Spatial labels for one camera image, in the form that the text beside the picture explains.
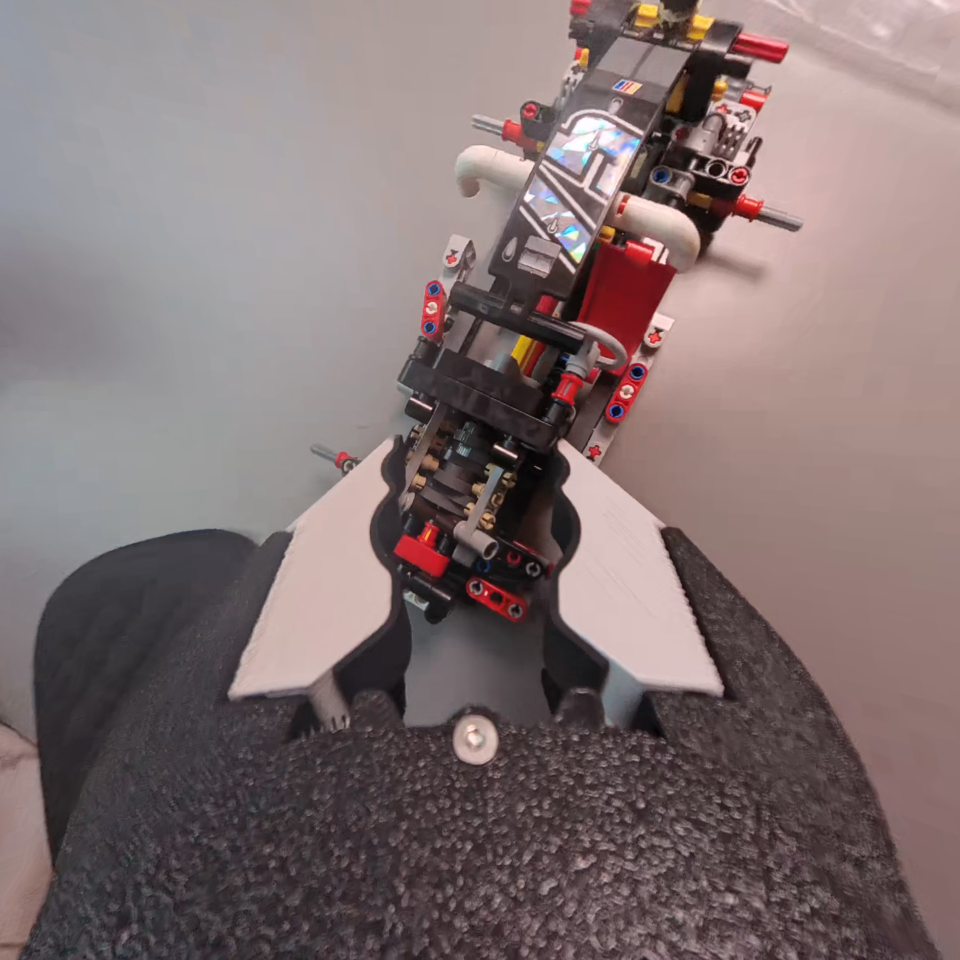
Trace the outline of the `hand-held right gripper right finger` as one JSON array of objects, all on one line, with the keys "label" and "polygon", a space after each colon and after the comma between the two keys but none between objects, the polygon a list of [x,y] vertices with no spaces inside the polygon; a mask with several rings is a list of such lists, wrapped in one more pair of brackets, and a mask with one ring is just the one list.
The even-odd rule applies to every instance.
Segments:
[{"label": "hand-held right gripper right finger", "polygon": [[598,690],[606,722],[632,722],[650,693],[721,700],[721,672],[664,537],[665,525],[571,443],[561,440],[552,536],[560,559],[547,624],[560,642],[544,661],[567,688]]}]

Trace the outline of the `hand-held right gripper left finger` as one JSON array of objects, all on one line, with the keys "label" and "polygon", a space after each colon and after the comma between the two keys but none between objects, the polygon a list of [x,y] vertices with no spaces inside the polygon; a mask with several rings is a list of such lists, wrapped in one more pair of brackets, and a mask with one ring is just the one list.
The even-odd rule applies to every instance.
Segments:
[{"label": "hand-held right gripper left finger", "polygon": [[384,440],[288,528],[229,700],[301,695],[320,726],[348,727],[360,693],[404,686],[412,627],[394,554],[404,460],[402,438]]}]

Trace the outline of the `person's grey hoodie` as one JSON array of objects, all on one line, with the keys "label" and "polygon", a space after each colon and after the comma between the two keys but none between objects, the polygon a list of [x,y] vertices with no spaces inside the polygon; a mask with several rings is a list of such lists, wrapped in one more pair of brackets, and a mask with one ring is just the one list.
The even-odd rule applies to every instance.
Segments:
[{"label": "person's grey hoodie", "polygon": [[18,958],[46,900],[51,861],[37,747],[1,725],[1,957]]}]

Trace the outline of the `black quilted cushion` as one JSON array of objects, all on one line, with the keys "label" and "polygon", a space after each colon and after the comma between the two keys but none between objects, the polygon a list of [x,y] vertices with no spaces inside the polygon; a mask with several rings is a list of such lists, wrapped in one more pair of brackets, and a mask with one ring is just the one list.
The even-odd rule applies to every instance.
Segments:
[{"label": "black quilted cushion", "polygon": [[217,600],[256,548],[227,530],[164,534],[90,559],[47,600],[35,633],[32,695],[52,863],[141,667]]}]

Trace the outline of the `toy brick car model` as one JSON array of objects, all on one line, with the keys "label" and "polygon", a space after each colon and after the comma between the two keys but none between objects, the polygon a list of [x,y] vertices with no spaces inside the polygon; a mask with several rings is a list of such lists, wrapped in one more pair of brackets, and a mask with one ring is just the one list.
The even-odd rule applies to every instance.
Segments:
[{"label": "toy brick car model", "polygon": [[390,548],[429,623],[463,598],[512,622],[553,563],[522,539],[560,441],[600,464],[671,321],[658,310],[718,230],[803,220],[752,198],[772,88],[751,77],[789,43],[705,16],[700,2],[571,2],[576,42],[558,96],[474,129],[522,151],[465,149],[463,197],[513,203],[487,289],[473,242],[452,235],[425,286],[398,376],[405,438],[402,532]]}]

